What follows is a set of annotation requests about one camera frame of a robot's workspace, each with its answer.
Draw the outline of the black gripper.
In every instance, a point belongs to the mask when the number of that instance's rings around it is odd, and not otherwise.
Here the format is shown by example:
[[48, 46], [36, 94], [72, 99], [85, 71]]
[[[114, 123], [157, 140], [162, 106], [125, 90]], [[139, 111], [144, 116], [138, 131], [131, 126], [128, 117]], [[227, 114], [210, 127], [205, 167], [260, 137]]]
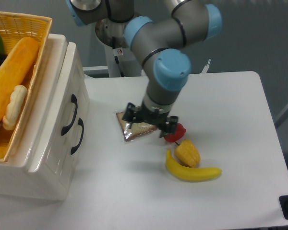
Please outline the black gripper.
[[156, 126], [160, 130], [160, 138], [173, 135], [176, 132], [179, 118], [177, 116], [168, 116], [169, 113], [161, 113], [159, 109], [153, 112], [147, 109], [144, 105], [136, 106], [128, 103], [122, 120], [127, 123], [145, 122]]

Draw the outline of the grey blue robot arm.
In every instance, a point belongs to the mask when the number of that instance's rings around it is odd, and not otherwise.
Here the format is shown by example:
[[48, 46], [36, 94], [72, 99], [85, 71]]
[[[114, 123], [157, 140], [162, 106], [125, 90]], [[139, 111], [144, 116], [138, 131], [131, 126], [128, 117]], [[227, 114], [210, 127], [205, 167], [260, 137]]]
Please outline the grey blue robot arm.
[[127, 47], [147, 74], [149, 82], [141, 106], [128, 103], [123, 120], [156, 126], [162, 137], [173, 135], [178, 117], [170, 111], [191, 72], [189, 58], [181, 49], [218, 35], [220, 10], [199, 0], [166, 1], [171, 17], [159, 23], [137, 16], [132, 0], [69, 0], [77, 25], [102, 23], [105, 44]]

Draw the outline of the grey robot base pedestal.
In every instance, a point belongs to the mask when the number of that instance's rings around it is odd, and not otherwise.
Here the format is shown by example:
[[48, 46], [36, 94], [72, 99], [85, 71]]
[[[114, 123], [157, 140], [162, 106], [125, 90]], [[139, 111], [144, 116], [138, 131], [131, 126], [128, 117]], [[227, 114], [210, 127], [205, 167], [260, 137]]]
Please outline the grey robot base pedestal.
[[126, 43], [126, 25], [106, 18], [98, 21], [95, 26], [96, 36], [104, 47], [110, 78], [139, 77], [144, 74], [142, 66]]

